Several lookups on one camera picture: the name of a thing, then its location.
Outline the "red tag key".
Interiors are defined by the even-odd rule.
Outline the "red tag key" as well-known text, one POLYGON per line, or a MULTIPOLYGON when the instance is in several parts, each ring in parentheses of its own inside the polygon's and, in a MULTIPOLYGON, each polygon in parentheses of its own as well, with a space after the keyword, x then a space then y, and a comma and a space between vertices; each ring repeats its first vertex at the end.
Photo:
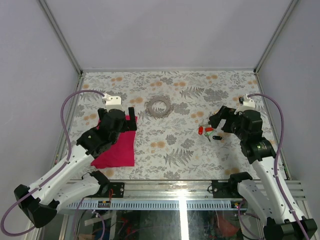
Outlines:
POLYGON ((203 126, 199 126, 199 128, 198 128, 198 134, 199 134, 199 135, 202 135, 203 132, 204 132, 203 126))
POLYGON ((214 129, 212 127, 206 127, 205 128, 205 132, 212 132, 214 131, 214 129))

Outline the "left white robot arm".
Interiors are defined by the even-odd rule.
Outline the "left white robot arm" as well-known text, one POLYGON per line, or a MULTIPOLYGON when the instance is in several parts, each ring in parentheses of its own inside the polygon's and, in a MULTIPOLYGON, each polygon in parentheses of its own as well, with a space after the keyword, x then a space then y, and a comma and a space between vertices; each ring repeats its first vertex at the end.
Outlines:
POLYGON ((135 109, 98 109, 100 122, 85 131, 67 156, 44 176, 30 185, 20 184, 14 190, 19 208, 33 223, 42 228, 66 206, 86 197, 105 197, 111 189, 110 180, 99 170, 90 172, 78 183, 66 184, 84 166, 120 143, 120 135, 137 130, 135 109))

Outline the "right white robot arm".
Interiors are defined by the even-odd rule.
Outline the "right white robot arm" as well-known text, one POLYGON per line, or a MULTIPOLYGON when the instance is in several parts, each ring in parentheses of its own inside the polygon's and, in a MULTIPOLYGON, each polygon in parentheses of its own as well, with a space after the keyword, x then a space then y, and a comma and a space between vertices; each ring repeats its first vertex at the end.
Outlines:
POLYGON ((261 114, 253 109, 237 112, 222 106, 209 117, 216 128, 225 120, 222 131, 240 140, 243 155, 261 180, 265 193, 256 186, 248 172, 230 175, 228 192, 233 197, 244 198, 263 225, 266 240, 308 240, 318 227, 314 219, 307 218, 297 205, 275 163, 276 152, 263 136, 261 114))

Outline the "black tag key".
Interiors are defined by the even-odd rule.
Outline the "black tag key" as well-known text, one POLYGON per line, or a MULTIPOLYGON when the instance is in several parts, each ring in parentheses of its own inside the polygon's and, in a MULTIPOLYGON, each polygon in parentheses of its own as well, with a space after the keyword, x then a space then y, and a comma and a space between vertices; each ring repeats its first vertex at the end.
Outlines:
POLYGON ((217 140, 217 141, 221 141, 223 138, 222 138, 221 136, 219 136, 219 135, 214 135, 214 136, 212 137, 212 139, 213 139, 213 140, 217 140))

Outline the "green tag key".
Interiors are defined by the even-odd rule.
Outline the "green tag key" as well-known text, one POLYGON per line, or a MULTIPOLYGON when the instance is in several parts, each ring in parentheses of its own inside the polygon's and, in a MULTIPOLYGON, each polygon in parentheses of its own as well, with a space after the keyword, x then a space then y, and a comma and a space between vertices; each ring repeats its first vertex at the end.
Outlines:
POLYGON ((207 132, 204 134, 204 136, 208 139, 209 142, 211 142, 210 135, 211 134, 207 132))

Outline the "red cloth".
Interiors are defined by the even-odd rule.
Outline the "red cloth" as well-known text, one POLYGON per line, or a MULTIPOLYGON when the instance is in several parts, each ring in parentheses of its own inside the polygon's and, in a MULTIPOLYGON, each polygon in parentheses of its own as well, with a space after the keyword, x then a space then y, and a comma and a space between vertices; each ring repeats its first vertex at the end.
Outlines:
POLYGON ((135 166, 135 142, 136 132, 126 131, 120 133, 117 142, 110 149, 103 152, 91 162, 91 166, 97 169, 134 167, 135 166))

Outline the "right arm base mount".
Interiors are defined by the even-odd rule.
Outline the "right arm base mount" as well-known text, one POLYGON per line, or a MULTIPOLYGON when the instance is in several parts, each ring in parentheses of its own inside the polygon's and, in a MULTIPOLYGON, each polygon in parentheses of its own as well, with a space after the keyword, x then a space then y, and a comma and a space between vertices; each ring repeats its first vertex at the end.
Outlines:
POLYGON ((224 182, 211 180, 207 192, 212 194, 214 199, 239 199, 242 196, 238 192, 238 184, 244 180, 252 179, 252 176, 248 172, 233 173, 224 182))

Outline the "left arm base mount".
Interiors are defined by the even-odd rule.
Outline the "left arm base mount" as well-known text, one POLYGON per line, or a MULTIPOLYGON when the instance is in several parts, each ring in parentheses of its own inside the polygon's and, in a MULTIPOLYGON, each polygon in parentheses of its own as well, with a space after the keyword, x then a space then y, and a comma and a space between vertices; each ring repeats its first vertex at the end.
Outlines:
POLYGON ((124 182, 113 182, 110 181, 101 171, 93 171, 93 172, 87 172, 84 174, 81 179, 85 180, 88 177, 85 177, 85 175, 89 175, 90 177, 93 177, 98 185, 99 189, 97 192, 87 195, 86 198, 102 198, 102 197, 108 197, 110 199, 112 198, 123 198, 124 192, 125 192, 125 183, 124 182))

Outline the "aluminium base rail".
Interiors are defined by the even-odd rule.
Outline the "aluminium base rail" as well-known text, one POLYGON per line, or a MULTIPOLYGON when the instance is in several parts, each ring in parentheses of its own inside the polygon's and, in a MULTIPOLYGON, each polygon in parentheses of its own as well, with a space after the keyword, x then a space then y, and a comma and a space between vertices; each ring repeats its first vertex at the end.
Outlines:
POLYGON ((242 198, 223 192, 224 180, 113 181, 113 196, 87 197, 67 210, 235 210, 242 198))

